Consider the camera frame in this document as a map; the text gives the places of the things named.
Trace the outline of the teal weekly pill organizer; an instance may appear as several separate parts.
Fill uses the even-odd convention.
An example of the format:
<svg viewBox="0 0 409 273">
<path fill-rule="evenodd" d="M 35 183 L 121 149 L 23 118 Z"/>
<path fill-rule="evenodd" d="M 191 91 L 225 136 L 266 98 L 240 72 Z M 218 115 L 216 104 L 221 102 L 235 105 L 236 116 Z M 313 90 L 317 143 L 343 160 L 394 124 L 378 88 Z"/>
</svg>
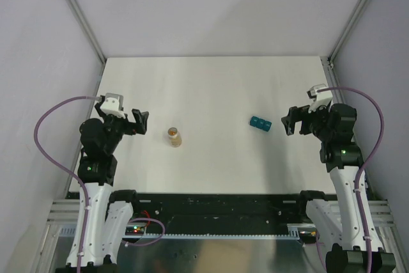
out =
<svg viewBox="0 0 409 273">
<path fill-rule="evenodd" d="M 272 122 L 268 120 L 264 120 L 262 118 L 259 118 L 257 116 L 252 116 L 249 125 L 251 127 L 257 128 L 259 130 L 269 132 L 271 127 L 272 127 Z"/>
</svg>

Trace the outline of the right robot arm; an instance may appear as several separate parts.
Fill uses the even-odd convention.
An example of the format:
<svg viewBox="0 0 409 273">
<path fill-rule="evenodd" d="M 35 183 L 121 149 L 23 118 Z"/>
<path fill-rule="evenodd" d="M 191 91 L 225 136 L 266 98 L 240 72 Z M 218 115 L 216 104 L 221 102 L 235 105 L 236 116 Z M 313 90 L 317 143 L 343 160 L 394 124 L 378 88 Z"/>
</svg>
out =
<svg viewBox="0 0 409 273">
<path fill-rule="evenodd" d="M 327 272 L 392 272 L 396 259 L 384 246 L 375 230 L 366 194 L 363 157 L 353 142 L 356 109 L 346 104 L 291 107 L 282 118 L 287 135 L 300 122 L 300 134 L 312 134 L 321 142 L 320 160 L 336 190 L 339 214 L 336 215 L 324 192 L 302 191 L 295 207 L 302 222 L 313 222 L 317 240 L 326 249 Z"/>
</svg>

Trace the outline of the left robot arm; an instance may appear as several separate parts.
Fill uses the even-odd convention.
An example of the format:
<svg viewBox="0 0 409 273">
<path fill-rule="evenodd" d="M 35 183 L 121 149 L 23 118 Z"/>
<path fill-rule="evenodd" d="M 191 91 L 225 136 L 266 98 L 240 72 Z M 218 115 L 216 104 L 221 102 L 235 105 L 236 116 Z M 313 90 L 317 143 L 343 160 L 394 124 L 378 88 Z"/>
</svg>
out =
<svg viewBox="0 0 409 273">
<path fill-rule="evenodd" d="M 117 255 L 129 221 L 141 216 L 134 190 L 113 189 L 117 160 L 114 151 L 124 135 L 144 135 L 149 114 L 132 110 L 127 118 L 104 115 L 79 128 L 81 158 L 77 176 L 83 182 L 77 229 L 65 267 L 60 272 L 117 272 Z"/>
</svg>

